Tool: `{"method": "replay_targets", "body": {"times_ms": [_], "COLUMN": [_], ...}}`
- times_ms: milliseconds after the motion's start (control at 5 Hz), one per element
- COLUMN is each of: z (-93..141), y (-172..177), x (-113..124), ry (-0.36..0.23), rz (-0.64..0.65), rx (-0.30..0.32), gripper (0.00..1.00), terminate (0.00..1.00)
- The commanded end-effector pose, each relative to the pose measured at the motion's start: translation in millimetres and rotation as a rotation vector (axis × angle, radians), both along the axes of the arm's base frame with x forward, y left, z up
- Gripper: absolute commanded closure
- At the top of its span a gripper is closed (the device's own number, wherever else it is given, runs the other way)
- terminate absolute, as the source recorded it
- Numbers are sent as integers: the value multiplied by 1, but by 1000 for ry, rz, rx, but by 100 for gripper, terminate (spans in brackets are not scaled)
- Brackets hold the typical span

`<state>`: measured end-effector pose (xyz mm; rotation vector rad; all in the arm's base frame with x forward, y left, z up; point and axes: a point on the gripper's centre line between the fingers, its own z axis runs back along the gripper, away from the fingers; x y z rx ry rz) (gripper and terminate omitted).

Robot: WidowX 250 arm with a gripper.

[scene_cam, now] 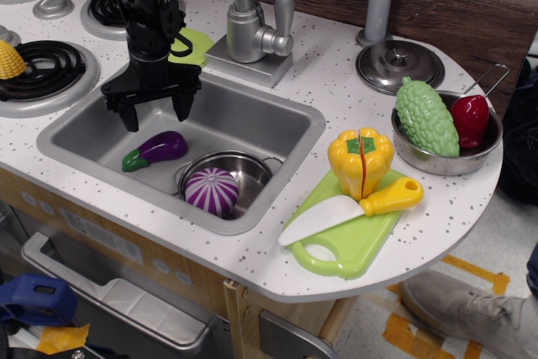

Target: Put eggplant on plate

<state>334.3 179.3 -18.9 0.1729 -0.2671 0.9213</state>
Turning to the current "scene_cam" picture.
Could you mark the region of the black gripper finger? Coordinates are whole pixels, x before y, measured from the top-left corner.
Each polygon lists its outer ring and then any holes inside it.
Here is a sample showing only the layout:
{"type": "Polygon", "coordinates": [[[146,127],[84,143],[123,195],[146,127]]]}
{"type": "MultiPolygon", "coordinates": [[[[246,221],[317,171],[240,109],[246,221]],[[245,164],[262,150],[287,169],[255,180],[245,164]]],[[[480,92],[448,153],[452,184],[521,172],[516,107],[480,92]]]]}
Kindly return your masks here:
{"type": "Polygon", "coordinates": [[[194,96],[194,92],[176,92],[171,96],[172,107],[179,121],[184,121],[188,118],[193,105],[194,96]]]}
{"type": "Polygon", "coordinates": [[[138,115],[134,105],[120,104],[119,116],[129,132],[137,132],[139,130],[138,115]]]}

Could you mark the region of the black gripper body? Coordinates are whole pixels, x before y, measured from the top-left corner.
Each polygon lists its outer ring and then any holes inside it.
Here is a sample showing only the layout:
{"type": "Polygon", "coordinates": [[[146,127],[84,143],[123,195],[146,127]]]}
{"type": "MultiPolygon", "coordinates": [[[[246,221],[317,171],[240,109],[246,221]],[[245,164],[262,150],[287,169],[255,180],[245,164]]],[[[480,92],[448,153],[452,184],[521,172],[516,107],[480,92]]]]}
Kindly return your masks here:
{"type": "Polygon", "coordinates": [[[143,61],[130,57],[129,64],[101,86],[108,110],[119,111],[120,104],[137,105],[176,92],[194,92],[201,88],[202,67],[171,63],[166,57],[143,61]]]}

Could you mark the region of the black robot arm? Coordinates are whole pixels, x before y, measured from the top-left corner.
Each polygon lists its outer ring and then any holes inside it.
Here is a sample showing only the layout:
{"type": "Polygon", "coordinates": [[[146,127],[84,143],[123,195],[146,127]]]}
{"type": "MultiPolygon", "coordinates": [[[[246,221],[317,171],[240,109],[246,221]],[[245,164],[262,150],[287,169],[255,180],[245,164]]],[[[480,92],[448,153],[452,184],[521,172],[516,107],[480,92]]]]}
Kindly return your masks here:
{"type": "Polygon", "coordinates": [[[130,132],[139,129],[136,107],[170,98],[178,120],[190,114],[201,87],[201,67],[175,64],[169,57],[193,52],[181,34],[185,13],[177,0],[112,0],[126,24],[129,64],[101,86],[106,107],[119,115],[130,132]]]}

